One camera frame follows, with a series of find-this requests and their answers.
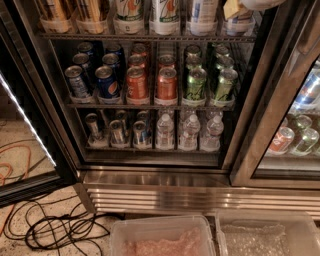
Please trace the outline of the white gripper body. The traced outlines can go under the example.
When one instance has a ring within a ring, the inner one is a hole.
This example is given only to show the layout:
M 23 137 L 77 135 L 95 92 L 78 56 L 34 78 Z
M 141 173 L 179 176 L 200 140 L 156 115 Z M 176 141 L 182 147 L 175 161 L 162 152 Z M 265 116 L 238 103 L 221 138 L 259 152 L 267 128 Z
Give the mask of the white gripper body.
M 240 0 L 249 10 L 266 10 L 281 5 L 286 0 Z

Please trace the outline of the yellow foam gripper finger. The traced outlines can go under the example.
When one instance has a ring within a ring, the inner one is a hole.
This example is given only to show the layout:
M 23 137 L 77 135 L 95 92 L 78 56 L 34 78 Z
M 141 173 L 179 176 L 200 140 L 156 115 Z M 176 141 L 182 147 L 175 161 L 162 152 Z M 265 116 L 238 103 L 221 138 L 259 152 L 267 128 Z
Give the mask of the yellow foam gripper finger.
M 225 19 L 232 19 L 243 15 L 248 9 L 242 4 L 241 0 L 226 0 L 223 11 Z

